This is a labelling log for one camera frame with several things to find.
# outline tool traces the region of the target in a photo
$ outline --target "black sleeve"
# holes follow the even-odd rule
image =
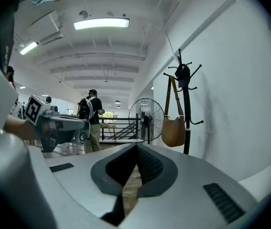
[[[102,104],[101,104],[100,99],[98,99],[98,102],[97,102],[97,110],[102,110]]]

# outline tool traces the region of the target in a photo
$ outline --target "fluorescent light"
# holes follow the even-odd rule
[[[119,19],[119,18],[100,18],[79,21],[74,23],[76,30],[93,28],[93,27],[129,27],[129,19]]]
[[[32,42],[30,45],[28,45],[26,48],[24,48],[20,53],[22,55],[26,54],[28,51],[32,50],[33,48],[37,47],[38,44],[35,42]]]

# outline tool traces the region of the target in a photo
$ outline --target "wooden table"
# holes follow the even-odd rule
[[[113,140],[114,140],[114,145],[116,146],[116,137],[115,137],[115,128],[117,128],[117,125],[101,125],[101,129],[109,129],[110,135],[111,135],[111,130],[113,129]]]

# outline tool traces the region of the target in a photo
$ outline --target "man wearing backpack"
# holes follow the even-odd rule
[[[89,91],[89,96],[87,99],[91,102],[93,108],[93,117],[90,119],[90,142],[91,147],[85,147],[85,152],[96,152],[100,150],[99,139],[100,139],[100,124],[99,116],[103,115],[105,111],[102,109],[102,104],[100,99],[97,97],[97,91],[92,89]]]

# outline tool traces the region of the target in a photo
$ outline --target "bag strap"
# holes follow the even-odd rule
[[[174,94],[175,94],[175,99],[177,100],[177,104],[178,104],[179,115],[180,115],[180,117],[181,117],[181,116],[184,117],[183,110],[182,110],[182,107],[181,107],[181,104],[180,104],[180,99],[179,99],[178,91],[177,91],[177,86],[176,86],[176,84],[175,84],[174,77],[171,75],[170,78],[171,78],[171,82],[172,82],[172,86],[173,86],[173,90],[174,90]]]
[[[168,88],[167,88],[167,96],[166,96],[166,105],[165,105],[165,113],[164,116],[168,117],[168,110],[169,110],[169,101],[170,101],[170,91],[171,91],[171,79],[168,79]]]

